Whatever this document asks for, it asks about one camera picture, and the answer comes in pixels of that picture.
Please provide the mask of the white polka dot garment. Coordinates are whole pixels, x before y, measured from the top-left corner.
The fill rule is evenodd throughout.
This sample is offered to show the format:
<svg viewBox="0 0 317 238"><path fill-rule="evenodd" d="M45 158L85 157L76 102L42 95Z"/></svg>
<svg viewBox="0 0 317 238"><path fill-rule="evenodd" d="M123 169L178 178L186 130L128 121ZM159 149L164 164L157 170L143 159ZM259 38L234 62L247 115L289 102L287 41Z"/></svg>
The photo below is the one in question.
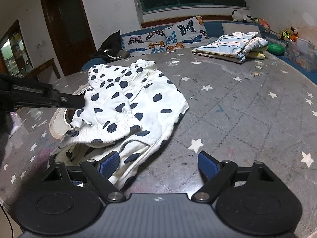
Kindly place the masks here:
<svg viewBox="0 0 317 238"><path fill-rule="evenodd" d="M119 161L109 181L122 188L165 145L189 105L153 61L98 64L88 71L88 86L84 108L74 113L49 163L77 166L115 152Z"/></svg>

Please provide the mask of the round table heater insert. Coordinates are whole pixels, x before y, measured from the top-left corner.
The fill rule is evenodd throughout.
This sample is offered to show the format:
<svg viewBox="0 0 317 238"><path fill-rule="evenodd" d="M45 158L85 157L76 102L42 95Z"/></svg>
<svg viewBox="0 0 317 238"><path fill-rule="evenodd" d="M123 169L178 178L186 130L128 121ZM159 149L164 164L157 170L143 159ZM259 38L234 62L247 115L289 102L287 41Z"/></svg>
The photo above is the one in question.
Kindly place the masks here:
<svg viewBox="0 0 317 238"><path fill-rule="evenodd" d="M70 130L70 123L67 122L66 108L59 108L55 111L49 122L49 132L55 139L62 139L66 131Z"/></svg>

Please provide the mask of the grey star tablecloth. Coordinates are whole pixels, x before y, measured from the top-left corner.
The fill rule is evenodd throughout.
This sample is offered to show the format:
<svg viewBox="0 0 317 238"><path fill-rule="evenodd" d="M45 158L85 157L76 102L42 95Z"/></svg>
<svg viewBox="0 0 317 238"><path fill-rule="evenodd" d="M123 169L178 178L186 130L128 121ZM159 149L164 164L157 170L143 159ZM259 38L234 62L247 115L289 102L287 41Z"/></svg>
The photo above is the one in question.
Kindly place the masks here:
<svg viewBox="0 0 317 238"><path fill-rule="evenodd" d="M303 216L299 237L316 237L316 85L286 62L235 64L190 51L145 56L187 99L189 109L171 140L139 168L131 192L192 195L202 184L193 140L217 159L249 166L263 161L296 194Z"/></svg>

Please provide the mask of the dark wooden door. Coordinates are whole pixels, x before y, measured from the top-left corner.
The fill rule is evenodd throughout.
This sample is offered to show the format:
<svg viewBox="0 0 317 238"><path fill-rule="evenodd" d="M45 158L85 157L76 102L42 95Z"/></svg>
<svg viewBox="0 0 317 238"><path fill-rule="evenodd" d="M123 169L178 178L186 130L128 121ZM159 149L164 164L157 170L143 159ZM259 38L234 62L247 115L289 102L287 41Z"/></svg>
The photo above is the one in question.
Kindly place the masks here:
<svg viewBox="0 0 317 238"><path fill-rule="evenodd" d="M82 0L40 0L64 76L77 73L96 53Z"/></svg>

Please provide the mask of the black bag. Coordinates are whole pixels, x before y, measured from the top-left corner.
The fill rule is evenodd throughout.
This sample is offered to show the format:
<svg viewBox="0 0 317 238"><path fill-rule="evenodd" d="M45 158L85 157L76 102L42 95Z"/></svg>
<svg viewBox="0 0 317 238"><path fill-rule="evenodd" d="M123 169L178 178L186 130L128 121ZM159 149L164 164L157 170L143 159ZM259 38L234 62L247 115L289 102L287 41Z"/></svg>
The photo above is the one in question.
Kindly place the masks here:
<svg viewBox="0 0 317 238"><path fill-rule="evenodd" d="M108 56L117 58L121 50L121 31L117 31L112 33L103 41L103 43L97 51L97 56Z"/></svg>

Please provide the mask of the folded striped blanket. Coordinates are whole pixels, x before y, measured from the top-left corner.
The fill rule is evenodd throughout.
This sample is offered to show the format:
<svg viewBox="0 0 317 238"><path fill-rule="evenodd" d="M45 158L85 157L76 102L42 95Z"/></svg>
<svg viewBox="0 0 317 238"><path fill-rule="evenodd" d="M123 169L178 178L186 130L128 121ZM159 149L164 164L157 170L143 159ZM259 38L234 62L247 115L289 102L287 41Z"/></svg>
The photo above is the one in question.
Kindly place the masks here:
<svg viewBox="0 0 317 238"><path fill-rule="evenodd" d="M268 49L268 41L257 35L258 32L234 32L222 35L211 44L194 48L191 52L195 55L242 64L251 52L261 54Z"/></svg>

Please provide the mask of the green bowl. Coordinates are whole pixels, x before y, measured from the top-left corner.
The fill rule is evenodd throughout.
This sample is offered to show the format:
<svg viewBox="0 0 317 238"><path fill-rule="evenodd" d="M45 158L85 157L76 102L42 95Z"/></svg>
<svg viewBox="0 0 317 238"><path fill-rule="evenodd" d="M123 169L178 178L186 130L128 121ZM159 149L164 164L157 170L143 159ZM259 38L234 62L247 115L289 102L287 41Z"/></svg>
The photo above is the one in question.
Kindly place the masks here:
<svg viewBox="0 0 317 238"><path fill-rule="evenodd" d="M269 53L274 54L274 55L283 55L285 52L285 48L284 48L284 46L279 45L279 44L268 43L267 51Z"/></svg>

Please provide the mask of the blue sofa bench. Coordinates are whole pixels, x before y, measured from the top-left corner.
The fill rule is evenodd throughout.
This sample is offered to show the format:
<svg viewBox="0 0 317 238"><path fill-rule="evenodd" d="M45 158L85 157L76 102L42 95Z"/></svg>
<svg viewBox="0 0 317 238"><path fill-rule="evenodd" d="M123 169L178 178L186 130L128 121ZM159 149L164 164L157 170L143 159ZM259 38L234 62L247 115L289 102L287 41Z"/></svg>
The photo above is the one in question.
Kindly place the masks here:
<svg viewBox="0 0 317 238"><path fill-rule="evenodd" d="M207 21L204 22L207 36L210 39L216 39L219 38L221 35L224 35L224 26L225 24L234 24L235 27L238 27L238 29L241 29L243 26L256 26L259 28L259 34L262 38L267 39L269 42L274 43L274 44L280 44L283 46L286 46L286 42L283 40L278 40L277 36L274 35L273 33L266 33L264 30L264 27L258 25L258 24L253 24L253 23L239 23L239 22L230 22L230 21ZM164 30L164 29L170 29L171 25L162 25L162 26L152 26L148 27L145 29L137 30L137 31L132 31L128 33L123 33L120 34L121 38L125 36L140 36L140 35L147 35L150 32L153 31L158 31L158 30ZM278 58L280 58L282 61L288 63L292 67L296 68L296 70L300 71L302 74L304 74L306 77L308 77L312 82L316 84L316 70L312 71L307 71L303 69L301 66L293 62L291 59L286 58L286 52L284 55L278 55Z"/></svg>

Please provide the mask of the butterfly print cushion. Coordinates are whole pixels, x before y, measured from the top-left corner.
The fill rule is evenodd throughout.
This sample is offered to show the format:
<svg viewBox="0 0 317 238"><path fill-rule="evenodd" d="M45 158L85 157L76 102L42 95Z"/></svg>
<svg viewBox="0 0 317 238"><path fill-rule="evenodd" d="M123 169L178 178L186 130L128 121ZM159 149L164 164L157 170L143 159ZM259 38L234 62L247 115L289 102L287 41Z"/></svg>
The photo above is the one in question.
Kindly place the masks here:
<svg viewBox="0 0 317 238"><path fill-rule="evenodd" d="M162 29L121 38L121 47L131 57L195 48L211 43L201 16L196 16Z"/></svg>

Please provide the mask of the clear plastic storage box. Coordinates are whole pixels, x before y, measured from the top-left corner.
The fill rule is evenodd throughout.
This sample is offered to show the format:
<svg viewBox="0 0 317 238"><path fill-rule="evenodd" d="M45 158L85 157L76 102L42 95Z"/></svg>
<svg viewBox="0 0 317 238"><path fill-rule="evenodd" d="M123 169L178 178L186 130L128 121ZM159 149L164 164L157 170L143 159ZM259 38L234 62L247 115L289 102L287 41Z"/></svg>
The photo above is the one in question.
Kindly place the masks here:
<svg viewBox="0 0 317 238"><path fill-rule="evenodd" d="M310 41L298 38L290 40L286 50L287 57L302 69L316 73L316 49Z"/></svg>

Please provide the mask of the small toys pile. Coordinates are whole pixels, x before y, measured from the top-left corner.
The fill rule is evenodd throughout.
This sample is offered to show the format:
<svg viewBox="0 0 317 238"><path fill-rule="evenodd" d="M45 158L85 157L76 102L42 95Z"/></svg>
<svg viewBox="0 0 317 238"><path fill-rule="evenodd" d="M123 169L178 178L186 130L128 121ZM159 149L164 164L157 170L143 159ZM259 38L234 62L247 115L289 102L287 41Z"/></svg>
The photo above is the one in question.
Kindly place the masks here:
<svg viewBox="0 0 317 238"><path fill-rule="evenodd" d="M298 30L294 27L288 27L284 31L275 32L271 30L270 24L262 18L255 18L254 22L264 27L266 33L273 33L274 35L276 35L278 40L283 40L283 41L291 40L293 42L297 41Z"/></svg>

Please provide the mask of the plush toy panda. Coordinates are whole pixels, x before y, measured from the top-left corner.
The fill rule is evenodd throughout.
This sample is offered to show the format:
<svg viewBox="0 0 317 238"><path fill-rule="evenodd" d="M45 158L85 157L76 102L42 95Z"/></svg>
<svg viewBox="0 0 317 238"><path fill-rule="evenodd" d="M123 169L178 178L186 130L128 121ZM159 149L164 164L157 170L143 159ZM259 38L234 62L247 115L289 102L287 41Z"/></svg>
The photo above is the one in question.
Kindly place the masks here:
<svg viewBox="0 0 317 238"><path fill-rule="evenodd" d="M231 15L234 22L259 23L258 18L249 16L245 13L240 13L237 10L234 10Z"/></svg>

